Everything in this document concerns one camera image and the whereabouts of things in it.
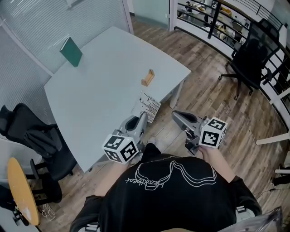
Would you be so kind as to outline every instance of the white table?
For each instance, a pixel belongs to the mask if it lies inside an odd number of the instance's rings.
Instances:
[[[82,49],[77,68],[66,62],[45,85],[59,129],[83,171],[102,156],[106,136],[131,115],[141,90],[161,102],[178,99],[190,70],[142,39],[111,27]],[[141,85],[149,69],[148,87]]]

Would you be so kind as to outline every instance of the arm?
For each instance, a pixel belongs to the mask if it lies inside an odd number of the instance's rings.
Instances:
[[[221,152],[217,148],[199,146],[204,161],[208,162],[231,186],[236,198],[236,206],[244,206],[255,215],[260,215],[262,210],[244,181],[237,177],[230,168]]]
[[[208,162],[228,183],[235,178],[236,175],[222,156],[219,149],[199,146],[199,150],[203,154],[204,161]]]
[[[98,184],[94,194],[98,197],[104,197],[123,172],[129,168],[130,163],[131,162],[128,162],[127,164],[119,164],[114,162],[108,174]]]

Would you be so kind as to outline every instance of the paper sheet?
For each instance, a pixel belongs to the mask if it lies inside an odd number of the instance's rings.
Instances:
[[[157,102],[154,98],[141,91],[131,111],[131,114],[136,117],[140,117],[143,112],[146,112],[148,116],[147,121],[152,123],[160,106],[161,103]]]

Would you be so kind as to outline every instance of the glass wall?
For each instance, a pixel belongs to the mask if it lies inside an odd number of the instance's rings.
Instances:
[[[111,26],[128,31],[119,0],[4,0],[0,16],[53,73],[66,61],[59,50],[68,36],[81,48]]]
[[[43,122],[55,123],[44,91],[49,75],[31,60],[0,27],[0,108],[24,103]]]
[[[177,16],[180,19],[209,32],[217,7],[216,1],[179,0],[178,3]],[[241,44],[246,41],[249,25],[250,21],[245,17],[222,5],[213,34],[234,47],[236,41]]]
[[[133,0],[138,20],[164,29],[169,26],[169,0]]]

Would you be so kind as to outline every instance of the black pole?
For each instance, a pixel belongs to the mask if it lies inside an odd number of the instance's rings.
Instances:
[[[43,194],[43,193],[45,193],[44,189],[32,190],[32,194],[33,195],[35,195],[35,194]]]
[[[43,179],[46,177],[45,174],[39,174],[38,178],[36,178],[33,174],[27,174],[25,176],[26,176],[26,179]]]
[[[257,10],[257,14],[259,13],[260,8],[261,8],[261,5],[259,6],[259,9]]]
[[[276,70],[272,73],[272,76],[276,76],[278,74],[278,72],[281,71],[281,69],[285,66],[287,57],[283,60],[283,62],[280,64],[280,66],[278,68],[276,68]]]
[[[214,12],[214,16],[213,16],[213,22],[212,22],[212,26],[209,30],[208,33],[208,39],[211,39],[212,34],[213,34],[213,29],[216,25],[217,19],[218,19],[218,14],[219,14],[219,10],[221,9],[222,4],[220,2],[217,2],[217,7],[216,7],[216,12]]]
[[[36,203],[37,206],[39,206],[39,205],[45,205],[45,204],[48,204],[48,203],[51,203],[51,202],[52,202],[52,200],[49,199],[49,198],[35,201],[35,203]]]

